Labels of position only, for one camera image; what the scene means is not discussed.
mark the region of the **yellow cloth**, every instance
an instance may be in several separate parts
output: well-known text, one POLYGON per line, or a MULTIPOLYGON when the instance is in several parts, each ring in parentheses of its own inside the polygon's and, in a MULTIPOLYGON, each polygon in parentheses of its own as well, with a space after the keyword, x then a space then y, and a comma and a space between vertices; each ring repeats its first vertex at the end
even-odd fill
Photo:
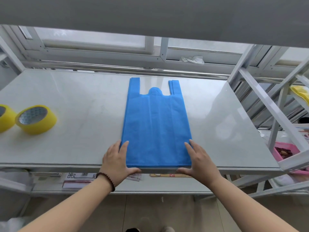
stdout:
POLYGON ((290 89, 303 100, 306 101, 307 105, 309 106, 309 93, 307 90, 304 89, 304 86, 301 85, 291 85, 290 89))

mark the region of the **person's left hand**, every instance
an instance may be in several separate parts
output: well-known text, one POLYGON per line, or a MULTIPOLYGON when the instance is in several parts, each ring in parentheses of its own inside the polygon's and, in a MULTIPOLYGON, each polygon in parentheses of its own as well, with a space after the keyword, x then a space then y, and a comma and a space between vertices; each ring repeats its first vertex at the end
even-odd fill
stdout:
POLYGON ((120 150, 121 140, 111 145, 105 155, 103 156, 102 166, 100 172, 106 173, 118 186, 126 177, 134 173, 141 173, 139 168, 128 168, 126 165, 127 147, 129 141, 122 144, 120 150))

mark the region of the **floor tile grout line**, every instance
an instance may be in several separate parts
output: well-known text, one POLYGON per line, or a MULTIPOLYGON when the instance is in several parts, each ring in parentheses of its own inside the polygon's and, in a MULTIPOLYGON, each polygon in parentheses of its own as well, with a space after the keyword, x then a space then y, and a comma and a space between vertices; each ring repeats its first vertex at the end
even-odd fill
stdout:
POLYGON ((222 222, 221 213, 220 213, 220 209, 219 209, 219 205, 218 205, 218 199, 216 199, 216 204, 217 204, 217 208, 218 208, 218 211, 219 211, 219 216, 220 216, 220 221, 221 221, 222 229, 223 229, 223 231, 225 232, 224 226, 223 226, 223 222, 222 222))
POLYGON ((123 222, 122 222, 122 232, 123 232, 123 226, 125 225, 125 216, 126 216, 126 208, 127 208, 127 198, 128 198, 128 195, 126 195, 125 213, 123 214, 123 222))

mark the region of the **tile floor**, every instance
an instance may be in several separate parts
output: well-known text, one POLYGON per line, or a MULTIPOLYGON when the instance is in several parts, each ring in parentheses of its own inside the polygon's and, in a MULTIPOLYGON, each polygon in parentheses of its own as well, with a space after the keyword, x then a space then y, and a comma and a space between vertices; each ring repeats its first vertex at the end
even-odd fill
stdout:
MULTIPOLYGON (((36 218, 65 198, 33 198, 25 215, 36 218)), ((309 206, 298 199, 272 196, 257 200, 300 232, 308 231, 309 206)), ((79 231, 125 232, 138 227, 141 232, 159 232, 163 226, 172 226, 176 232, 240 232, 218 200, 195 202, 189 195, 109 195, 79 231)))

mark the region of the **hand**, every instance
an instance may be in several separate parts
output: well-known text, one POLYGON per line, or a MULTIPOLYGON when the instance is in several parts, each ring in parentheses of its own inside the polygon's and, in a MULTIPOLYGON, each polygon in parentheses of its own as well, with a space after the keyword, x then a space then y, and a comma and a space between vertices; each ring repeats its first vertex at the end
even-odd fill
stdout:
POLYGON ((139 168, 128 168, 126 165, 126 154, 129 141, 122 144, 119 150, 121 140, 111 145, 103 156, 100 172, 106 173, 118 186, 126 177, 134 173, 141 173, 139 168))
POLYGON ((179 168, 177 169, 178 173, 189 175, 208 188, 216 180, 222 178, 217 166, 213 163, 209 155, 200 145, 191 139, 190 144, 193 148, 186 142, 184 144, 191 158, 192 166, 190 169, 179 168))

